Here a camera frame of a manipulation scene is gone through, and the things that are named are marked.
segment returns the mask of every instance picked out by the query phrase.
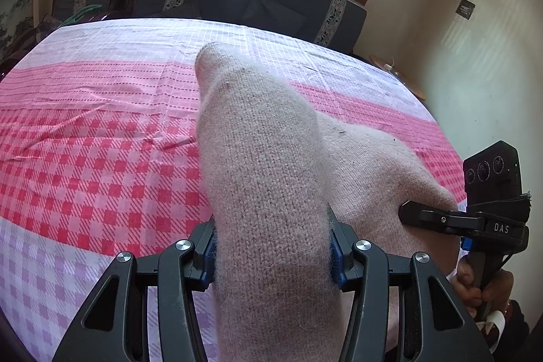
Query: checkered fabric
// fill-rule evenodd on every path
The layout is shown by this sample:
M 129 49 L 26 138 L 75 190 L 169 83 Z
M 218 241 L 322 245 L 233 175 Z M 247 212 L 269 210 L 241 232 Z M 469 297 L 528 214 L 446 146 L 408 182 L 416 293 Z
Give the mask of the checkered fabric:
M 404 141 L 459 203 L 462 162 L 389 74 L 274 33 L 197 20 L 61 28 L 0 83 L 0 305 L 38 361 L 51 360 L 111 257 L 160 252 L 209 219 L 194 137 L 196 54 L 221 41 L 284 78 L 319 111 Z M 149 335 L 160 358 L 156 298 Z M 209 293 L 196 299 L 216 360 Z

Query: knit sweater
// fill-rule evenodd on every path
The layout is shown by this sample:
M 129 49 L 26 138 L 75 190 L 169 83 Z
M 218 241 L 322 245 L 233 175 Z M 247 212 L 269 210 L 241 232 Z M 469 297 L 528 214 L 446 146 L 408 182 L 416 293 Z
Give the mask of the knit sweater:
M 289 85 L 222 44 L 200 51 L 196 77 L 196 135 L 218 237 L 222 362 L 338 359 L 352 296 L 342 296 L 329 277 L 327 204 L 387 253 L 424 250 L 444 273 L 453 270 L 457 238 L 398 219 L 408 199 L 455 208 L 403 143 L 317 113 Z M 388 347 L 397 341 L 394 294 L 390 305 Z

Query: device handle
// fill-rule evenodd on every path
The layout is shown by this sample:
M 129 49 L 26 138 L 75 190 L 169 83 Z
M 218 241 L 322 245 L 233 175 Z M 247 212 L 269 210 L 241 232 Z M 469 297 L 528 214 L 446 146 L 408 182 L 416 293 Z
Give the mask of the device handle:
M 503 255 L 499 253 L 470 252 L 468 253 L 468 262 L 473 267 L 475 275 L 473 286 L 482 291 L 501 268 Z M 489 313 L 490 304 L 483 302 L 477 308 L 475 322 L 485 321 Z

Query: finger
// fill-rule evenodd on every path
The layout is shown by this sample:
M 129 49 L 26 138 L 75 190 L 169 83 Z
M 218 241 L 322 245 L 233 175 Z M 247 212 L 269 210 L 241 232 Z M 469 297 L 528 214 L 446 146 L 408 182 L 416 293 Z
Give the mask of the finger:
M 466 307 L 466 310 L 470 314 L 470 316 L 475 319 L 475 316 L 477 315 L 477 309 L 475 307 Z
M 484 302 L 507 298 L 511 295 L 514 277 L 511 272 L 500 270 L 482 293 Z
M 468 257 L 463 256 L 462 259 L 458 262 L 458 268 L 456 271 L 458 280 L 463 283 L 463 285 L 473 285 L 473 280 L 475 279 L 475 272 L 473 267 L 468 262 Z
M 466 287 L 460 281 L 458 281 L 457 277 L 452 278 L 451 285 L 464 304 L 473 305 L 474 307 L 481 305 L 482 298 L 480 289 L 475 287 Z

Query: green cloth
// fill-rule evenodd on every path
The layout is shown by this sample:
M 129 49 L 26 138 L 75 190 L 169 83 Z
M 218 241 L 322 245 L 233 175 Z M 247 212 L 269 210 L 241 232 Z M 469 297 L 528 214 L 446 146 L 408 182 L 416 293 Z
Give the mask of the green cloth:
M 83 16 L 87 13 L 91 13 L 93 11 L 100 11 L 102 9 L 102 5 L 99 5 L 97 3 L 93 3 L 92 5 L 87 5 L 86 7 L 83 7 L 81 10 L 79 10 L 77 13 L 75 13 L 73 16 L 70 16 L 68 19 L 66 19 L 62 24 L 60 24 L 60 27 L 64 27 L 66 25 L 75 25 L 78 21 L 81 20 Z

